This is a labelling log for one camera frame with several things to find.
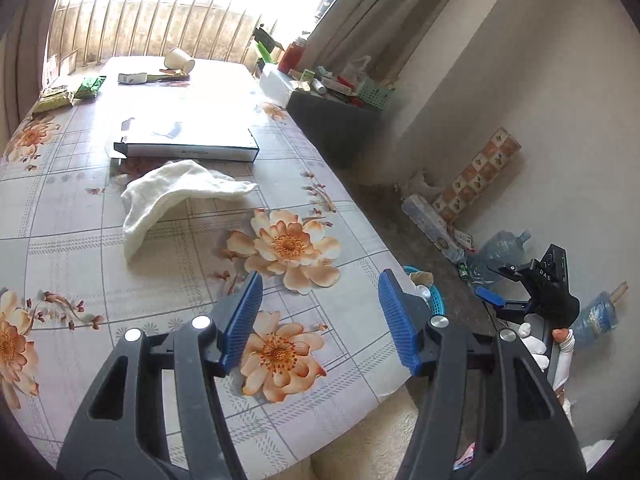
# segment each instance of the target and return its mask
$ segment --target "white cup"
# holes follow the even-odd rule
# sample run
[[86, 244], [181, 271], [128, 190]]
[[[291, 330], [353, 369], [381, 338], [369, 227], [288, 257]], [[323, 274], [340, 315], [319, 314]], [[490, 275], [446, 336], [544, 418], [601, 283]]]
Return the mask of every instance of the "white cup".
[[181, 48], [174, 47], [164, 56], [164, 66], [171, 70], [182, 70], [188, 74], [193, 70], [196, 60]]

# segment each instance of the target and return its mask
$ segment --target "blue plastic basket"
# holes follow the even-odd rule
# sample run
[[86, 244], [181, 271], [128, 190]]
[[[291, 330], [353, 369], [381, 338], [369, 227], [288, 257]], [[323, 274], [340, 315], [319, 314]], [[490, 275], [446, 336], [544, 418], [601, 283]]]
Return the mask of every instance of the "blue plastic basket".
[[[404, 272], [409, 275], [412, 272], [420, 272], [420, 269], [416, 269], [415, 267], [405, 265], [402, 266]], [[431, 285], [429, 287], [429, 292], [431, 293], [431, 299], [429, 300], [429, 307], [431, 307], [431, 313], [434, 316], [444, 316], [444, 300], [442, 299], [442, 295], [438, 290], [438, 287], [435, 285]]]

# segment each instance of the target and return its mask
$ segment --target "concrete floor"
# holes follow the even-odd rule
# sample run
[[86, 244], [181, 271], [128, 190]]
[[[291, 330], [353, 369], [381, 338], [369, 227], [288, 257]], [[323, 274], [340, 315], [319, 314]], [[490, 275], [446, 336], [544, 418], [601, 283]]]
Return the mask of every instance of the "concrete floor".
[[[367, 187], [354, 184], [340, 176], [351, 197], [367, 216], [383, 242], [401, 265], [411, 265], [433, 273], [440, 291], [446, 315], [475, 333], [493, 335], [494, 325], [487, 309], [473, 295], [471, 288], [460, 280], [458, 270], [413, 221], [400, 209], [402, 199], [389, 187]], [[407, 390], [419, 409], [424, 409], [425, 393], [430, 388], [426, 378], [410, 378]], [[478, 427], [480, 375], [476, 370], [467, 374], [466, 403], [458, 455], [475, 440]]]

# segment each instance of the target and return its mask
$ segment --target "crumpled white cloth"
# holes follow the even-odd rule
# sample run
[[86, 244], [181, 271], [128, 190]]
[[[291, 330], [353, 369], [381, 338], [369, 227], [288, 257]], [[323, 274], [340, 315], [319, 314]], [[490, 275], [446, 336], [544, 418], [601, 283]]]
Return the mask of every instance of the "crumpled white cloth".
[[122, 245], [127, 261], [142, 245], [146, 232], [173, 206], [186, 198], [238, 199], [255, 189], [219, 171], [206, 170], [192, 160], [168, 162], [134, 180], [122, 193], [127, 217]]

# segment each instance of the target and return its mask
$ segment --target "gray curtain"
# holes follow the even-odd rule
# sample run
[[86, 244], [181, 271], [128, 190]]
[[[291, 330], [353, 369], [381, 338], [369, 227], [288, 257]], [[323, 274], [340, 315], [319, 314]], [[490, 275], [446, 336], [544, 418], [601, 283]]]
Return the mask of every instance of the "gray curtain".
[[395, 80], [449, 0], [335, 0], [309, 36], [299, 68], [340, 72], [351, 59], [371, 56], [367, 72]]
[[0, 40], [0, 153], [42, 89], [42, 67], [55, 3], [23, 0]]

